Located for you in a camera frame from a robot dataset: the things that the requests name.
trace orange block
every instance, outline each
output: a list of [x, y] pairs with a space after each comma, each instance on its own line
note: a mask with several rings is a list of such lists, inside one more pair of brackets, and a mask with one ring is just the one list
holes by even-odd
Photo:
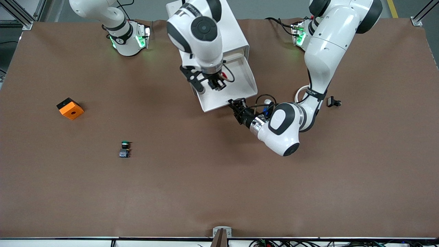
[[75, 119], [84, 113], [84, 110], [71, 98], [65, 99], [56, 106], [61, 114], [68, 119]]

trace brown tablecloth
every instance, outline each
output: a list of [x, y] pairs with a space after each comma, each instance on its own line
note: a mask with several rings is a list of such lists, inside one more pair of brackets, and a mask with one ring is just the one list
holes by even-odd
[[[292, 101], [308, 84], [303, 52], [274, 22], [239, 24], [259, 93]], [[381, 19], [357, 35], [329, 87], [343, 105], [322, 107], [280, 157], [227, 107], [203, 113], [165, 21], [152, 26], [150, 50], [134, 57], [99, 23], [23, 33], [0, 92], [1, 237], [204, 236], [217, 225], [438, 236], [439, 73], [422, 28]], [[56, 108], [67, 97], [85, 109], [74, 121]], [[118, 158], [122, 140], [131, 158]]]

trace floor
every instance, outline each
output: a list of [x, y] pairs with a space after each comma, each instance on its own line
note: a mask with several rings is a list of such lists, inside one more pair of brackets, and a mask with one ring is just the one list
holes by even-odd
[[[125, 10], [131, 19], [159, 20], [167, 19], [165, 5], [173, 0], [142, 1], [137, 0], [133, 5], [125, 6]], [[391, 18], [392, 14], [388, 1], [383, 3], [382, 18]], [[393, 0], [399, 17], [410, 17], [421, 10], [429, 0]], [[120, 0], [121, 4], [130, 3], [131, 0]], [[308, 11], [308, 0], [229, 0], [228, 1], [237, 19], [263, 19], [266, 17], [293, 18], [310, 16]], [[77, 16], [70, 8], [68, 0], [52, 0], [46, 15], [43, 18], [46, 22], [92, 22]], [[433, 9], [424, 19], [424, 28], [427, 32], [427, 40], [430, 43], [432, 53], [439, 58], [439, 7]], [[18, 41], [21, 29], [2, 28], [0, 29], [0, 43], [6, 41]], [[16, 43], [0, 44], [0, 69], [7, 71], [9, 63], [15, 51]]]

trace green led light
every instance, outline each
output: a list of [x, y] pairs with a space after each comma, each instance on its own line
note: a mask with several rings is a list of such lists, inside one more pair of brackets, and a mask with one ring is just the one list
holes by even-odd
[[113, 38], [111, 38], [111, 36], [110, 36], [110, 40], [111, 40], [111, 43], [113, 43], [113, 47], [116, 49], [116, 45], [114, 44], [114, 40], [113, 40]]
[[145, 47], [145, 39], [142, 36], [136, 36], [136, 40], [139, 43], [140, 48]]
[[302, 34], [300, 34], [299, 37], [297, 37], [297, 45], [302, 45], [305, 37], [306, 37], [306, 32], [302, 32]]

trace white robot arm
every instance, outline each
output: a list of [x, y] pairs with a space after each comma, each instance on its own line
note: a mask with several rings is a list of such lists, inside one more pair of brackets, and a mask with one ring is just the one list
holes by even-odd
[[375, 25], [382, 4], [380, 0], [311, 0], [309, 9], [314, 18], [296, 27], [300, 33], [295, 40], [305, 50], [308, 67], [309, 86], [303, 100], [281, 103], [270, 112], [256, 115], [245, 106], [245, 100], [229, 101], [238, 122], [281, 156], [294, 153], [300, 144], [299, 132], [313, 126], [355, 33], [365, 33]]
[[219, 0], [190, 0], [167, 21], [170, 40], [187, 53], [180, 70], [200, 94], [205, 92], [204, 80], [218, 91], [225, 88], [224, 81], [233, 82], [222, 73], [223, 42], [217, 27], [221, 13]]
[[146, 48], [149, 27], [127, 20], [122, 11], [110, 7], [116, 0], [69, 0], [73, 11], [80, 17], [95, 19], [110, 34], [113, 47], [124, 56], [133, 56]]

